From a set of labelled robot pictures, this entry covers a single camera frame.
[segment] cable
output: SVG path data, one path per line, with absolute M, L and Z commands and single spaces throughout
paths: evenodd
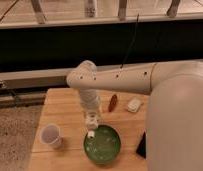
M 136 35 L 137 35 L 137 28 L 138 28 L 138 21 L 139 21 L 139 14 L 137 15 L 137 18 L 136 18 L 136 24 L 135 24 L 135 28 L 134 28 L 134 33 L 133 33 L 132 41 L 130 43 L 130 46 L 129 46 L 128 50 L 127 50 L 127 53 L 126 53 L 126 55 L 125 55 L 125 57 L 123 59 L 123 62 L 121 64 L 120 68 L 123 68 L 123 66 L 126 63 L 128 57 L 130 56 L 131 50 L 132 50 L 133 45 L 135 43 L 135 39 L 136 39 Z

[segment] wooden tabletop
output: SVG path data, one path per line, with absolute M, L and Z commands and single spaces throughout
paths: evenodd
M 32 148 L 28 171 L 147 171 L 146 160 L 135 151 L 145 131 L 147 96 L 119 93 L 116 109 L 109 113 L 108 104 L 115 92 L 99 91 L 101 96 L 101 124 L 113 127 L 121 138 L 121 151 L 117 158 L 107 165 L 96 165 L 84 153 L 83 140 L 87 129 L 83 111 L 79 105 L 78 93 L 70 88 L 49 89 Z M 132 97 L 138 96 L 143 105 L 135 113 L 129 113 L 125 105 Z M 55 123 L 60 127 L 63 144 L 58 150 L 39 142 L 40 129 Z

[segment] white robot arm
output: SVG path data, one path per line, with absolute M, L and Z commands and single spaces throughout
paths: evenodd
M 95 89 L 150 95 L 146 115 L 149 171 L 203 171 L 203 63 L 176 61 L 98 72 L 85 61 L 67 77 L 79 91 L 90 133 L 99 125 Z

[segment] paper cup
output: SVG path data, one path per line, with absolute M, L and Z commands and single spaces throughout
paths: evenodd
M 59 127 L 55 124 L 44 126 L 40 132 L 39 139 L 43 144 L 52 148 L 59 148 L 62 143 Z

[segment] food item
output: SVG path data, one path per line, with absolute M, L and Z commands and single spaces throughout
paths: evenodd
M 112 97 L 111 97 L 111 100 L 110 100 L 110 103 L 109 103 L 109 106 L 108 106 L 108 111 L 109 112 L 112 112 L 114 111 L 116 105 L 117 105 L 117 102 L 118 102 L 118 97 L 116 94 L 114 94 Z

